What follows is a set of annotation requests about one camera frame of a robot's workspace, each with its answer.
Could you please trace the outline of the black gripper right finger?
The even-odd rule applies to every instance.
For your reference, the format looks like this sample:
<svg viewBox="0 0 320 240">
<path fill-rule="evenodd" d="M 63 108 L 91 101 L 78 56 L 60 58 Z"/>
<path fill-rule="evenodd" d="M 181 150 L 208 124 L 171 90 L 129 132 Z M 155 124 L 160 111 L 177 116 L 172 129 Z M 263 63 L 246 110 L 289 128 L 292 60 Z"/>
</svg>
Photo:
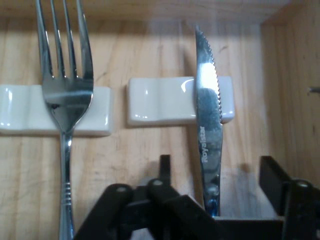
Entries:
<svg viewBox="0 0 320 240">
<path fill-rule="evenodd" d="M 259 185 L 278 216 L 283 240 L 320 238 L 320 189 L 290 177 L 272 156 L 261 156 Z"/>
</svg>

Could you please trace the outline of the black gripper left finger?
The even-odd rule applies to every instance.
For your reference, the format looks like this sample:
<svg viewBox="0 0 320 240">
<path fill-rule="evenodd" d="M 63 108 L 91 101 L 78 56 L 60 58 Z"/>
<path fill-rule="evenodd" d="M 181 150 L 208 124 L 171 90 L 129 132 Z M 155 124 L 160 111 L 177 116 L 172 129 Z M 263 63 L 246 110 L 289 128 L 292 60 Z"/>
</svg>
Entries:
<svg viewBox="0 0 320 240">
<path fill-rule="evenodd" d="M 171 186 L 171 157 L 161 155 L 159 175 L 132 188 L 109 185 L 80 226 L 76 240 L 129 240 L 147 229 L 155 240 L 196 240 L 205 211 Z"/>
</svg>

